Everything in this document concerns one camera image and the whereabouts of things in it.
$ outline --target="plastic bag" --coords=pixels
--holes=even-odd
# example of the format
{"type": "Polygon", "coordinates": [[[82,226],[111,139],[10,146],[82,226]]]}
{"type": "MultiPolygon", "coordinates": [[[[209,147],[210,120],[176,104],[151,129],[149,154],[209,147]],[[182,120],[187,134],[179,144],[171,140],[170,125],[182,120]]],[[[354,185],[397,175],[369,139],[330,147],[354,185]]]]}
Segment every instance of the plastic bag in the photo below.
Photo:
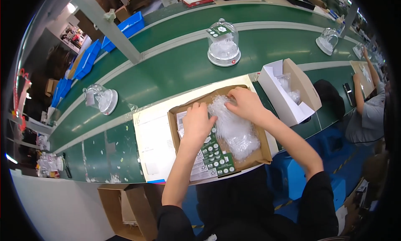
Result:
{"type": "Polygon", "coordinates": [[[234,99],[217,95],[208,105],[208,112],[211,116],[218,116],[216,137],[224,139],[233,158],[241,162],[260,147],[260,142],[253,131],[253,124],[230,112],[224,105],[226,102],[237,104],[234,99]]]}

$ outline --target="gray shirt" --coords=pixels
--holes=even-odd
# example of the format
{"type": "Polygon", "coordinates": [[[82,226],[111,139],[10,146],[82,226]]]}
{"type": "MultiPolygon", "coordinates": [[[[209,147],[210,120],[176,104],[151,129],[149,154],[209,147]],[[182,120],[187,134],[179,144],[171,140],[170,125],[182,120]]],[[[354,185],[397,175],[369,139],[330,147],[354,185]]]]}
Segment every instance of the gray shirt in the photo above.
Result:
{"type": "MultiPolygon", "coordinates": [[[[362,115],[357,112],[356,108],[349,113],[350,119],[345,137],[352,143],[374,141],[384,135],[383,117],[386,98],[384,84],[379,82],[376,89],[377,96],[363,104],[362,115]]],[[[359,145],[371,145],[373,143],[360,143],[359,145]]]]}

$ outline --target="white wall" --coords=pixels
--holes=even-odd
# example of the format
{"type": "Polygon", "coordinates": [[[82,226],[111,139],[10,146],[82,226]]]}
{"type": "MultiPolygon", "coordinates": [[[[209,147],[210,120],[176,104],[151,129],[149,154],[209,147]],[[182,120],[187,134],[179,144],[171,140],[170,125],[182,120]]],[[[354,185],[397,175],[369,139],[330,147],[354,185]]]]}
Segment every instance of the white wall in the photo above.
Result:
{"type": "Polygon", "coordinates": [[[99,198],[99,184],[10,172],[21,203],[44,240],[105,241],[115,235],[99,198]]]}
{"type": "Polygon", "coordinates": [[[50,22],[47,25],[47,29],[51,33],[53,33],[57,38],[60,38],[61,33],[64,31],[64,29],[68,25],[67,18],[71,15],[71,12],[68,10],[67,6],[64,7],[64,9],[61,11],[61,14],[58,15],[58,17],[50,22]]]}

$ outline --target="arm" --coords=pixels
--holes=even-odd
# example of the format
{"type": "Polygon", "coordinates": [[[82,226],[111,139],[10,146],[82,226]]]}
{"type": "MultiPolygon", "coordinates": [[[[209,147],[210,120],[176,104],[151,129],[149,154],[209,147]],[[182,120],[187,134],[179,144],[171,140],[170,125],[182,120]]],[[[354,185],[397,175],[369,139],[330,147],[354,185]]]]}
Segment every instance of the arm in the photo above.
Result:
{"type": "Polygon", "coordinates": [[[183,118],[184,137],[163,190],[162,205],[182,208],[195,158],[216,120],[216,116],[208,118],[205,103],[194,103],[188,108],[183,118]]]}
{"type": "Polygon", "coordinates": [[[362,91],[360,89],[360,80],[359,80],[359,74],[355,73],[353,76],[354,80],[354,93],[355,93],[355,102],[357,103],[357,111],[359,115],[362,115],[363,113],[363,106],[365,104],[365,101],[363,100],[363,95],[362,91]]]}
{"type": "Polygon", "coordinates": [[[236,87],[228,93],[228,96],[233,96],[236,99],[237,106],[226,103],[227,109],[261,126],[275,137],[304,169],[307,180],[312,178],[314,174],[323,171],[323,162],[319,154],[301,136],[264,108],[256,93],[236,87]]]}
{"type": "Polygon", "coordinates": [[[372,62],[368,57],[368,51],[366,50],[365,47],[363,47],[363,56],[365,57],[366,62],[368,62],[368,67],[369,67],[369,71],[370,71],[372,79],[373,79],[373,84],[377,88],[377,84],[380,82],[380,78],[378,77],[378,74],[377,74],[376,70],[374,69],[372,62]]]}

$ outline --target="glass dome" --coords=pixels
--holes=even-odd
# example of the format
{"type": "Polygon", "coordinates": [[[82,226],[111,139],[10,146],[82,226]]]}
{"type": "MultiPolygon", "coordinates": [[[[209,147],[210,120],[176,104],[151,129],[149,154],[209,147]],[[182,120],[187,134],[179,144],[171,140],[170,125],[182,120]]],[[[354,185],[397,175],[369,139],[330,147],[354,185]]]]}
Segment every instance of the glass dome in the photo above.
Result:
{"type": "Polygon", "coordinates": [[[352,50],[354,51],[355,55],[361,59],[363,54],[363,44],[361,43],[357,43],[357,45],[355,45],[354,47],[352,47],[352,50]]]}
{"type": "Polygon", "coordinates": [[[336,31],[332,28],[325,28],[320,37],[316,39],[318,47],[329,56],[333,54],[334,47],[336,47],[337,43],[338,36],[336,31]]]}
{"type": "Polygon", "coordinates": [[[109,115],[117,105],[118,93],[112,89],[106,89],[99,84],[92,84],[83,88],[86,106],[97,108],[101,113],[109,115]]]}
{"type": "Polygon", "coordinates": [[[209,50],[207,57],[217,66],[232,66],[238,63],[241,52],[238,48],[238,32],[233,24],[220,18],[207,30],[209,50]]]}

